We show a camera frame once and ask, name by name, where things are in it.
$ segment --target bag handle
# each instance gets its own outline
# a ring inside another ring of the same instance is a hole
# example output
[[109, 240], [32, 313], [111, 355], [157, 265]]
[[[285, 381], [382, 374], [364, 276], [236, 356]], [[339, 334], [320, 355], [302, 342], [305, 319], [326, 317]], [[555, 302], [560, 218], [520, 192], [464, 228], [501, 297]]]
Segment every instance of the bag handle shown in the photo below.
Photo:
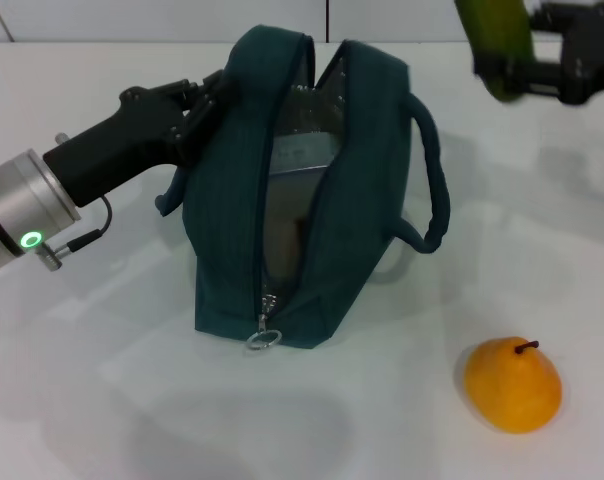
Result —
[[442, 243], [442, 237], [449, 228], [451, 201], [446, 187], [444, 172], [440, 164], [440, 140], [435, 122], [424, 104], [412, 93], [409, 93], [407, 109], [420, 128], [424, 145], [424, 160], [431, 191], [432, 218], [424, 238], [413, 225], [398, 218], [393, 228], [393, 235], [403, 240], [419, 253], [433, 253]]

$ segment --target teal bag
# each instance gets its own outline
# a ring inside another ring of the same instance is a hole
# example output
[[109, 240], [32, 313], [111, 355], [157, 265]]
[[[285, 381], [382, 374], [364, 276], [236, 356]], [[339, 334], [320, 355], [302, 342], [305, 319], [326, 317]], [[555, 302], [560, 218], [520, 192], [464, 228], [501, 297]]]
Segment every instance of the teal bag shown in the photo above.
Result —
[[[254, 349], [280, 337], [302, 348], [328, 339], [394, 237], [431, 253], [448, 228], [437, 130], [409, 91], [407, 65], [345, 41], [315, 87], [314, 67], [306, 35], [264, 26], [245, 34], [223, 73], [240, 100], [197, 167], [179, 170], [156, 202], [163, 215], [183, 203], [198, 257], [196, 329], [251, 338]], [[303, 119], [323, 108], [326, 131]], [[412, 119], [431, 190], [424, 238], [401, 218]], [[296, 123], [305, 122], [302, 132]], [[278, 223], [292, 196], [301, 216]]]

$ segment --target fabric bag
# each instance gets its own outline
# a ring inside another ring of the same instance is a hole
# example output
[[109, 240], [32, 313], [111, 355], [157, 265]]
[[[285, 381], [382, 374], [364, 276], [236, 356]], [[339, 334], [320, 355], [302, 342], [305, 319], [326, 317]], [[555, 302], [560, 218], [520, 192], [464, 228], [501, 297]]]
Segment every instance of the fabric bag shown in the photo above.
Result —
[[[245, 34], [223, 73], [240, 100], [157, 201], [163, 215], [183, 203], [198, 257], [196, 329], [253, 349], [328, 339], [394, 237], [431, 253], [448, 227], [437, 130], [407, 65], [345, 41], [317, 84], [314, 71], [310, 37]], [[424, 238], [401, 218], [412, 120], [431, 190]]]

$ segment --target pear stem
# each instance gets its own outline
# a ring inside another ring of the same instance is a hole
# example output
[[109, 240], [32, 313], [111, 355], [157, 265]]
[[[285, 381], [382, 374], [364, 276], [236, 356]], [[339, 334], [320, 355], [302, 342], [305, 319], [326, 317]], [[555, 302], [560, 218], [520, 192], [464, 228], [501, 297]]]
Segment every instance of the pear stem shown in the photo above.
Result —
[[540, 342], [535, 340], [533, 342], [525, 343], [524, 345], [518, 345], [517, 347], [515, 347], [515, 353], [517, 353], [518, 355], [521, 355], [522, 352], [524, 352], [525, 348], [529, 348], [529, 347], [538, 348], [539, 346], [540, 346]]

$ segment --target white table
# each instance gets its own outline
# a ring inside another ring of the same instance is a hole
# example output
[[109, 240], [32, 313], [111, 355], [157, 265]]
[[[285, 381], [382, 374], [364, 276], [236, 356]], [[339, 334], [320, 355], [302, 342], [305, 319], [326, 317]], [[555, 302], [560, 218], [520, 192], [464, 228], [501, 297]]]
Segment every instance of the white table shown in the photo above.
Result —
[[[0, 45], [0, 162], [106, 118], [130, 85], [199, 81], [230, 48]], [[317, 46], [318, 70], [335, 48]], [[248, 357], [194, 331], [195, 258], [180, 215], [153, 205], [172, 169], [141, 175], [62, 270], [0, 271], [0, 479], [604, 480], [604, 94], [506, 107], [466, 45], [382, 48], [440, 128], [442, 249], [394, 243], [333, 339]], [[424, 227], [414, 139], [406, 205]], [[60, 238], [104, 219], [81, 213]], [[566, 387], [534, 434], [487, 428], [454, 381], [470, 346], [508, 335], [539, 340]]]

